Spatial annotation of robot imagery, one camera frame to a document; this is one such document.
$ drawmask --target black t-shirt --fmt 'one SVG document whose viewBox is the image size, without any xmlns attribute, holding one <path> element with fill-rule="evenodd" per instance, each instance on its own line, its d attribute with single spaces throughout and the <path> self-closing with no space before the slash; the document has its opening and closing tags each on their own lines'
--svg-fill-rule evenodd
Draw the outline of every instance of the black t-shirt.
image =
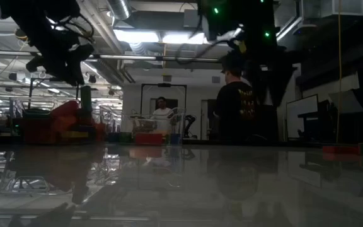
<svg viewBox="0 0 363 227">
<path fill-rule="evenodd" d="M 221 139 L 244 141 L 253 133 L 256 99 L 251 86 L 232 82 L 218 93 L 215 114 L 219 116 Z"/>
</svg>

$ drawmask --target white shirt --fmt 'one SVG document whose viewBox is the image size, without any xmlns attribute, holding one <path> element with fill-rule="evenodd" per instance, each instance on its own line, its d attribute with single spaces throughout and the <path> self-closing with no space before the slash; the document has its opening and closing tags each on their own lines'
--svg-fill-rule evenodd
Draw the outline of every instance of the white shirt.
<svg viewBox="0 0 363 227">
<path fill-rule="evenodd" d="M 169 108 L 159 108 L 152 113 L 152 118 L 159 120 L 156 127 L 157 130 L 168 131 L 170 129 L 170 124 L 167 121 L 164 121 L 168 120 L 168 114 L 170 114 L 170 112 L 171 109 Z"/>
</svg>

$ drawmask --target reflective table surface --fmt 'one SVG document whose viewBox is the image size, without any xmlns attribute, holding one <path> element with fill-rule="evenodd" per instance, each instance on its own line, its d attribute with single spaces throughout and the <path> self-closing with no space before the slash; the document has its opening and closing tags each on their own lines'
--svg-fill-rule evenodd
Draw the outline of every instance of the reflective table surface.
<svg viewBox="0 0 363 227">
<path fill-rule="evenodd" d="M 363 161 L 321 148 L 0 146 L 0 226 L 363 226 Z"/>
</svg>

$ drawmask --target man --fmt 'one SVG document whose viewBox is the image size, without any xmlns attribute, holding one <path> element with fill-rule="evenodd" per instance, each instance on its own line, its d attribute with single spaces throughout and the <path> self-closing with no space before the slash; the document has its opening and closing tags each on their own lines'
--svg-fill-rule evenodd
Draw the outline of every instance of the man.
<svg viewBox="0 0 363 227">
<path fill-rule="evenodd" d="M 253 89 L 241 81 L 243 63 L 237 53 L 221 59 L 226 85 L 218 93 L 214 115 L 219 117 L 222 140 L 245 141 L 254 131 L 256 99 Z"/>
<path fill-rule="evenodd" d="M 159 120 L 156 129 L 165 133 L 170 129 L 170 125 L 166 120 L 171 116 L 171 109 L 166 107 L 166 99 L 162 96 L 156 100 L 156 103 L 159 108 L 152 113 L 152 119 Z"/>
</svg>

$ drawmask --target person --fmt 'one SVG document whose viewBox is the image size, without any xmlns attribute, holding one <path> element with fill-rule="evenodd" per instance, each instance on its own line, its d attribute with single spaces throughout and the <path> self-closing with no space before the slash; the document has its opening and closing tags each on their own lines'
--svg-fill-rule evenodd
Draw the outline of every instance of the person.
<svg viewBox="0 0 363 227">
<path fill-rule="evenodd" d="M 168 119 L 171 117 L 171 109 L 166 107 L 166 98 L 161 96 L 156 100 L 158 109 L 152 113 L 152 119 L 159 120 L 156 122 L 156 129 L 162 133 L 167 133 L 170 129 Z"/>
<path fill-rule="evenodd" d="M 250 85 L 242 82 L 241 58 L 230 52 L 221 59 L 226 85 L 216 100 L 214 115 L 219 117 L 222 140 L 245 141 L 254 131 L 256 99 Z"/>
</svg>

